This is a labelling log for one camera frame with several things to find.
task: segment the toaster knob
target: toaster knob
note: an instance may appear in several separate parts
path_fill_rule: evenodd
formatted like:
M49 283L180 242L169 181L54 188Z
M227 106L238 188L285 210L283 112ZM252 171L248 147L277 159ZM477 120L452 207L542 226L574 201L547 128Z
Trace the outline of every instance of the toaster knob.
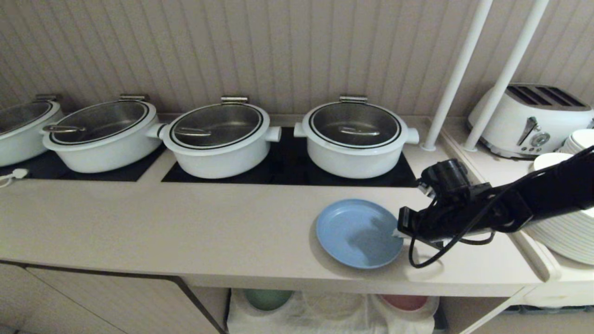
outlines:
M546 132L539 132L532 137L530 144L534 147L543 146L547 141L549 141L549 139L551 139L550 134Z

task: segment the pot lid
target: pot lid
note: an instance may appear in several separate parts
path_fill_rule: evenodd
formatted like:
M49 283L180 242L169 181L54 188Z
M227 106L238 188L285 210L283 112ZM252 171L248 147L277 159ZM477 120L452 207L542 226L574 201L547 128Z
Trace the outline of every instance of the pot lid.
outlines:
M89 143L135 126L148 113L148 107L142 102L107 102L74 112L44 130L52 132L52 141L59 144Z
M361 102L324 105L311 115L309 126L326 141L354 148L388 145L402 132L392 113Z
M260 111L249 105L211 105L191 111L175 122L171 138L184 147L214 149L248 138L262 122Z
M0 110L0 135L35 122L51 109L49 102L33 102Z

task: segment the white countertop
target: white countertop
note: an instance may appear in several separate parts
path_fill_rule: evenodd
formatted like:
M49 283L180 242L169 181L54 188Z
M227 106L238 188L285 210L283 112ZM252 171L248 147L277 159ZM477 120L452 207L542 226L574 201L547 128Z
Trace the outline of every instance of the white countertop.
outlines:
M422 137L425 118L405 118ZM414 173L448 159L405 146ZM362 198L396 216L430 200L413 188L184 184L160 180L166 151L138 182L17 181L0 190L0 259L81 269L180 275L203 286L325 289L504 297L541 280L511 239L456 245L424 269L408 264L408 241L392 264L346 267L319 245L314 222L327 205ZM435 250L420 242L421 259Z
M459 145L463 145L470 131L465 126L464 118L448 118L444 124L444 131ZM531 160L506 159L492 154L487 147L478 143L476 152L464 151L469 158L469 163L488 180L494 187L513 182L529 172ZM518 238L530 238L527 235L518 235ZM542 259L538 261L551 262L546 275L551 281L559 282L593 282L594 266L578 263L563 257L553 251L548 251L546 246L532 240L536 252Z

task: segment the green bowl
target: green bowl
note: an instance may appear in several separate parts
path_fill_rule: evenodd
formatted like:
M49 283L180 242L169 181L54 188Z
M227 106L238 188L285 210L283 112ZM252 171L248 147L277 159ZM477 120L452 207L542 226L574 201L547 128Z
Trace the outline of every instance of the green bowl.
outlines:
M273 311L283 306L293 295L293 291L245 289L245 298L261 311Z

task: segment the bowl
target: bowl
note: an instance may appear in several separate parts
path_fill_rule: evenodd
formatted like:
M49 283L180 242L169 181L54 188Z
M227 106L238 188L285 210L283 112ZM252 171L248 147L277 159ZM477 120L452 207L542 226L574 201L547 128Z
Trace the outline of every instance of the bowl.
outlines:
M293 295L287 290L246 289L245 298L261 311L273 311L283 306Z
M380 295L391 306L402 311L416 311L427 303L427 296L413 295Z

